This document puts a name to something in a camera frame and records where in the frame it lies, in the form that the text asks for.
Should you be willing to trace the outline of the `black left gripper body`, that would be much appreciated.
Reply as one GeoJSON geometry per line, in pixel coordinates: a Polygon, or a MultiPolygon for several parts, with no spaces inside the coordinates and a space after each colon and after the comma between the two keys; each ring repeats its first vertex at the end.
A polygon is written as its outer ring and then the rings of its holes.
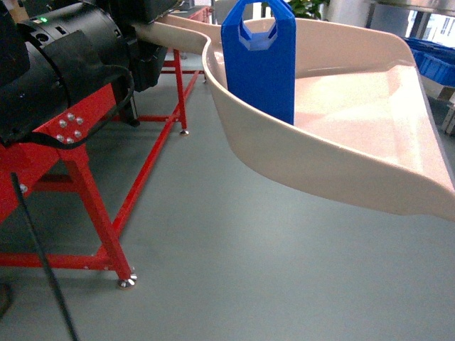
{"type": "Polygon", "coordinates": [[[167,48],[139,40],[133,25],[150,24],[178,6],[178,1],[107,1],[106,11],[124,35],[129,48],[129,69],[134,90],[143,92],[158,83],[167,48]]]}

